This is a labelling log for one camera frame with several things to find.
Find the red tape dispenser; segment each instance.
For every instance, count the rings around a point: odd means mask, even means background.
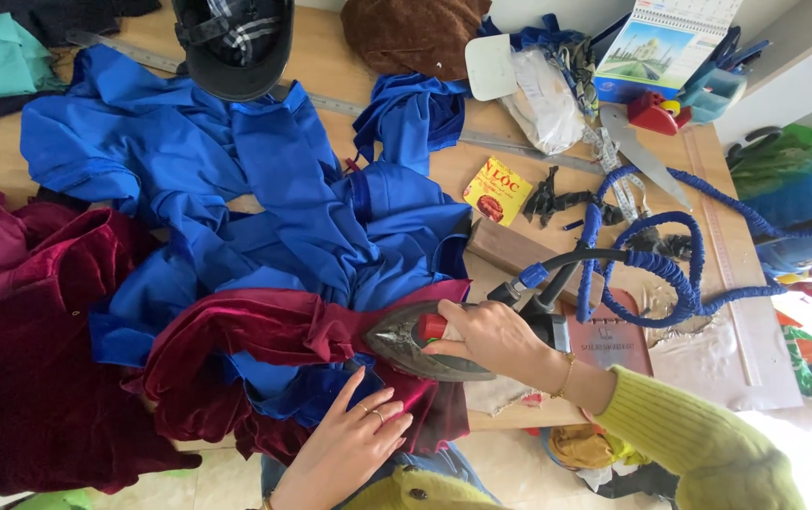
[[[626,115],[632,125],[673,136],[692,120],[692,107],[681,108],[679,102],[647,92],[629,103]]]

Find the blue satin fabric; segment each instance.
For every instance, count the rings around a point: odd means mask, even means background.
[[[374,161],[374,142],[384,149],[377,157],[428,175],[431,153],[457,144],[466,120],[468,80],[441,82],[419,73],[381,75],[371,91],[371,104],[353,123],[359,155]]]
[[[459,232],[468,231],[469,206],[389,162],[343,177],[299,84],[283,100],[223,102],[187,78],[158,78],[95,46],[78,54],[67,95],[51,99],[22,114],[32,178],[89,202],[112,200],[169,231],[110,302],[92,310],[98,362],[143,366],[159,332],[220,290],[301,289],[373,310],[466,277],[467,236]],[[226,201],[246,193],[265,211],[230,212]],[[217,355],[227,381],[246,380],[258,412],[306,426],[320,421],[355,366]],[[367,377],[359,393],[381,384]],[[325,397],[315,399],[315,391]]]

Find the black helmet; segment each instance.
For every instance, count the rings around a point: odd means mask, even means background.
[[[176,37],[195,83],[245,102],[280,80],[292,48],[292,0],[173,0]]]

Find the calendar picture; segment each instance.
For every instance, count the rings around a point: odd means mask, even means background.
[[[598,75],[642,84],[674,86],[663,83],[663,78],[694,37],[695,34],[690,32],[630,22],[604,55]]]

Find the red velvet fabric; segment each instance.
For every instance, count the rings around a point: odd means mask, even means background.
[[[91,359],[88,307],[156,246],[118,212],[76,218],[37,203],[9,215],[0,193],[1,494],[112,493],[140,473],[200,465],[155,433],[118,367]]]
[[[359,313],[325,304],[308,292],[282,289],[227,290],[186,309],[154,341],[143,376],[145,393],[157,402],[154,423],[173,439],[217,442],[230,431],[246,458],[265,453],[289,464],[310,431],[292,419],[253,413],[240,381],[221,384],[215,350],[247,350],[274,365],[341,362],[354,352],[372,353],[361,339],[392,308],[415,301],[461,299],[467,280],[443,281],[413,292],[376,312]],[[403,451],[435,452],[445,441],[468,434],[461,383],[438,383],[395,370],[378,360],[374,367],[394,398],[415,417]]]

